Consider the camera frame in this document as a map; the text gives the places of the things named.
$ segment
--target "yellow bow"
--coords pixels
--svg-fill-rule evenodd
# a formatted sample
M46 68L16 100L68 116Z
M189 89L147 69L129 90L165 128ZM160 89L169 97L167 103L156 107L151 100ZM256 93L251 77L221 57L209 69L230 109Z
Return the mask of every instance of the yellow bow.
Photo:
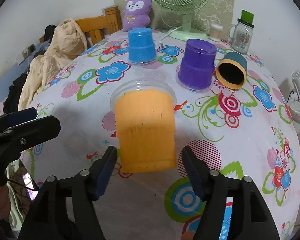
M128 20L128 23L131 22L132 20L134 20L135 17L134 16L131 16L131 17L127 17L127 20Z

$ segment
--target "beige jacket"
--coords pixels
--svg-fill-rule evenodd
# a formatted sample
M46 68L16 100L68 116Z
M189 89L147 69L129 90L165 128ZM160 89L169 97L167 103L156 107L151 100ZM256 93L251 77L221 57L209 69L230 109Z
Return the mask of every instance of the beige jacket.
M26 109L61 68L87 50L87 40L73 19L62 21L54 30L51 44L44 55L30 64L30 71L19 100L18 110Z

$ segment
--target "yellow rim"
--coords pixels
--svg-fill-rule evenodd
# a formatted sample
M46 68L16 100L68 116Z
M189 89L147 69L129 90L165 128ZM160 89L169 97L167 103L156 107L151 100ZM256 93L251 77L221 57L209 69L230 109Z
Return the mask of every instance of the yellow rim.
M244 76L243 82L241 82L240 84L232 84L232 83L228 82L227 80L225 80L220 75L220 72L219 72L219 66L223 63L230 63L232 65L235 65L237 68L239 68L242 71L243 76ZM219 62L219 64L217 65L217 69L216 69L216 76L221 84L223 84L227 88L234 89L234 90L241 88L243 86L243 84L245 83L245 81L247 80L247 73L246 73L245 69L238 62L236 62L232 59L223 59Z

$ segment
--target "human hand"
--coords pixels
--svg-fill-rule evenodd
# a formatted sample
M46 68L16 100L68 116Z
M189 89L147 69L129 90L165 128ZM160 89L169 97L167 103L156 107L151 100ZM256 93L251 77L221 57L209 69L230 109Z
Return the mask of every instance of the human hand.
M8 218L10 210L11 203L9 198L9 188L5 185L0 187L0 220Z

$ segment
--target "fan pole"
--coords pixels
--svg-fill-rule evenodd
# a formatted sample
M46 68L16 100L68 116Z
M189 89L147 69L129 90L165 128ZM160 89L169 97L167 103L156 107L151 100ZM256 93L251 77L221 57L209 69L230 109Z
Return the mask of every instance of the fan pole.
M191 13L185 13L183 15L182 25L184 26L182 27L182 31L187 33L191 32L191 20L192 20Z

